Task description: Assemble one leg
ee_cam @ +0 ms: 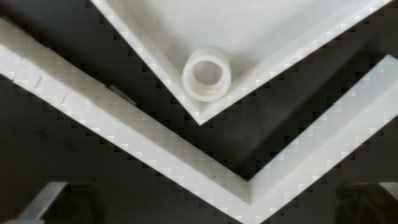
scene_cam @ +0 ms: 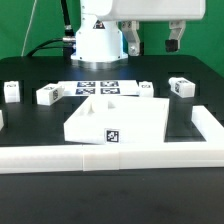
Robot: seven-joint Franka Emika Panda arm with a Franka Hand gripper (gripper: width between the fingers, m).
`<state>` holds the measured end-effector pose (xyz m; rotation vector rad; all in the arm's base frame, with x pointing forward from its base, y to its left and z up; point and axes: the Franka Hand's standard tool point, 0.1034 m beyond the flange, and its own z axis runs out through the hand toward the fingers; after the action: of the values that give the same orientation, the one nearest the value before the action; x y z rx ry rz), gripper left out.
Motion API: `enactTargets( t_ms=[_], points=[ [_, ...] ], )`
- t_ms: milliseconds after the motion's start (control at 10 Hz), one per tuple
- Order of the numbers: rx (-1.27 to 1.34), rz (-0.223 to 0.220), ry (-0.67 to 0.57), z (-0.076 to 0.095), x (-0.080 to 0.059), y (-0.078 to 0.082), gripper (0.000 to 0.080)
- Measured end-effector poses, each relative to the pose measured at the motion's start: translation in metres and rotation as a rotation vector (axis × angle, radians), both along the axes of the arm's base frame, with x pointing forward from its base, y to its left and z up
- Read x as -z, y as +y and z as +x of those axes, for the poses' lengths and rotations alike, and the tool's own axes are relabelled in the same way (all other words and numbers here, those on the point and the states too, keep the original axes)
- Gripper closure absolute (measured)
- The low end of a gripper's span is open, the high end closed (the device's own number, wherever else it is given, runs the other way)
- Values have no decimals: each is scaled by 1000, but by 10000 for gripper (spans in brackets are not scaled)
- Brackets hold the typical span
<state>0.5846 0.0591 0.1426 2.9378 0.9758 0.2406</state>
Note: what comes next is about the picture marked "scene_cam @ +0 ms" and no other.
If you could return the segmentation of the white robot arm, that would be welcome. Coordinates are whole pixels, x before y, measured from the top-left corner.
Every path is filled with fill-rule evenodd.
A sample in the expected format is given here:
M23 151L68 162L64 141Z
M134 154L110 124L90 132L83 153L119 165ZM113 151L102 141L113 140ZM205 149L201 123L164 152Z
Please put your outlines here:
M168 52L180 49L189 20L200 20L206 0L80 0L81 26L71 59L79 67L108 69L141 54L141 21L167 21Z

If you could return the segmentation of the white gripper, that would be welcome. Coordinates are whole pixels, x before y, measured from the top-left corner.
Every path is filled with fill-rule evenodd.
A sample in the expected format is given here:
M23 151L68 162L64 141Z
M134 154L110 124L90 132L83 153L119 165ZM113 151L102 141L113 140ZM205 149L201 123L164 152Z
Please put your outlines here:
M205 0L107 0L99 3L97 17L104 21L123 21L121 29L128 43L128 54L139 56L138 21L171 21L165 47L167 52L177 52L186 28L183 20L200 20L205 11Z

